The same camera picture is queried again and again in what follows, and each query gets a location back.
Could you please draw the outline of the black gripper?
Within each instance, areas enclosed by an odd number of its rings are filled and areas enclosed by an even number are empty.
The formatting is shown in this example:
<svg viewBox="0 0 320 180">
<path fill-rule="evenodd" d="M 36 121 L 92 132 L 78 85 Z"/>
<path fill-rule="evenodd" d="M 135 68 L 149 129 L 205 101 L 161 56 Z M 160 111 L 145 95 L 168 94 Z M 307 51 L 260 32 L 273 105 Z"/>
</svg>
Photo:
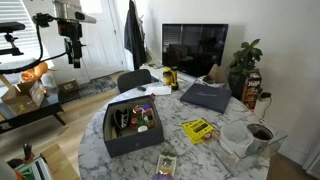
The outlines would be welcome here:
<svg viewBox="0 0 320 180">
<path fill-rule="evenodd" d="M 67 37 L 71 42 L 71 47 L 74 52 L 74 59 L 72 56 L 72 50 L 68 50 L 68 63 L 73 64 L 74 68 L 81 68 L 81 53 L 82 47 L 80 43 L 80 38 L 82 37 L 82 26 L 80 23 L 75 22 L 67 22 L 59 20 L 58 24 L 58 32 L 61 36 Z"/>
</svg>

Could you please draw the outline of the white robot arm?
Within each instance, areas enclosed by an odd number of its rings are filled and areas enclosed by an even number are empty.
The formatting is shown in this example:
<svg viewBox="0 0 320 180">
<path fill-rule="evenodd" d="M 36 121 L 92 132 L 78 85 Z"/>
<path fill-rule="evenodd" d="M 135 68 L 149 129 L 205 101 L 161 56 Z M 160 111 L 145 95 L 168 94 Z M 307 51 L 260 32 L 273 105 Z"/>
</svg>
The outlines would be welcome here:
<svg viewBox="0 0 320 180">
<path fill-rule="evenodd" d="M 95 24 L 97 20 L 82 11 L 80 0 L 53 0 L 58 33 L 64 37 L 68 63 L 75 68 L 81 67 L 82 24 Z"/>
</svg>

